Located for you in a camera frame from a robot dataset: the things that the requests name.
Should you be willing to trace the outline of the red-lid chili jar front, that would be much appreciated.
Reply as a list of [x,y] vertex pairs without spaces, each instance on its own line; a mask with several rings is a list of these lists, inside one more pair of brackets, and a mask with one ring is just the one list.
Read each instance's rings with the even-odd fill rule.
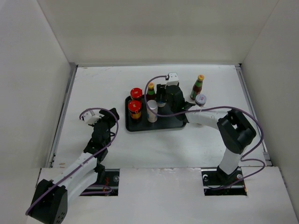
[[133,121],[139,121],[142,117],[142,104],[137,100],[131,100],[128,103],[128,110]]

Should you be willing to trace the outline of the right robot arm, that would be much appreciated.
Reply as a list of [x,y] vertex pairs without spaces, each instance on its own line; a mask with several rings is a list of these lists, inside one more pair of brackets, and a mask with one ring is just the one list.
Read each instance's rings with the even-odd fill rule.
[[212,127],[220,132],[226,147],[224,156],[217,167],[217,180],[221,184],[229,184],[237,170],[244,149],[256,137],[256,131],[243,113],[232,108],[227,112],[192,110],[195,104],[185,101],[178,85],[157,85],[158,101],[166,103],[171,116],[185,123],[200,124]]

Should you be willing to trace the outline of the blue-label pepper jar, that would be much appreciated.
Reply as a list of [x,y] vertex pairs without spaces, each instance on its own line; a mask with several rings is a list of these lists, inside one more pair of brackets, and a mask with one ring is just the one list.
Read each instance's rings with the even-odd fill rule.
[[162,99],[158,99],[157,100],[157,106],[159,107],[159,108],[162,108],[162,107],[164,107],[166,105],[166,102],[164,101],[164,100],[162,100]]
[[158,105],[155,100],[147,101],[147,119],[150,123],[157,121]]

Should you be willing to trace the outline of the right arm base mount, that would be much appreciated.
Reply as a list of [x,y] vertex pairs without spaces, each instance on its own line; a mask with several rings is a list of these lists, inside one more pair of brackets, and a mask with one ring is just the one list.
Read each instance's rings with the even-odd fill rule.
[[238,168],[228,179],[221,179],[216,168],[202,169],[202,182],[205,196],[246,196],[247,190],[241,168]]

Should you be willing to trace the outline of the yellow-cap sauce bottle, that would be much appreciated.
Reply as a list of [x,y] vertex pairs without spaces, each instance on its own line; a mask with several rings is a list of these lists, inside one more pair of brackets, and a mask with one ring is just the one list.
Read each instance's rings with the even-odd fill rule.
[[190,94],[191,100],[194,100],[196,96],[201,93],[204,78],[205,78],[204,75],[198,75],[197,80],[194,83]]
[[147,101],[156,99],[156,94],[155,94],[155,88],[154,87],[155,87],[155,85],[154,85],[153,82],[150,82],[148,84],[147,93],[146,93]]

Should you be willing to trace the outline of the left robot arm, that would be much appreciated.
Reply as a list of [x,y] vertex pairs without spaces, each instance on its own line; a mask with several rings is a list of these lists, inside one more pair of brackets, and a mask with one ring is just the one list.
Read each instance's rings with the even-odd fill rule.
[[115,108],[99,108],[99,116],[88,117],[83,111],[79,118],[93,127],[87,146],[81,155],[62,173],[51,180],[41,180],[35,189],[30,207],[25,214],[43,224],[60,224],[64,221],[68,205],[73,199],[85,194],[91,186],[100,186],[105,180],[101,164],[108,153],[108,147],[115,140],[119,127],[119,114]]

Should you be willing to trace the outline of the red-lid chili jar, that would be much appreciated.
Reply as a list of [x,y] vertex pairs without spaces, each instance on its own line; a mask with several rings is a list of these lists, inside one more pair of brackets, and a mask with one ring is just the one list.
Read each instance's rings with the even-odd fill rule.
[[143,96],[142,89],[138,87],[131,89],[130,97],[132,100],[139,101],[142,103],[142,96]]
[[142,104],[137,100],[131,100],[128,103],[128,110],[133,121],[139,121],[142,117]]

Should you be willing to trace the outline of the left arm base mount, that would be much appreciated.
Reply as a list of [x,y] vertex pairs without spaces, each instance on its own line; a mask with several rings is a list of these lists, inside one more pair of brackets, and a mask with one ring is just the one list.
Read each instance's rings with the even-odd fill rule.
[[120,181],[119,169],[106,169],[95,183],[83,191],[81,196],[118,196]]

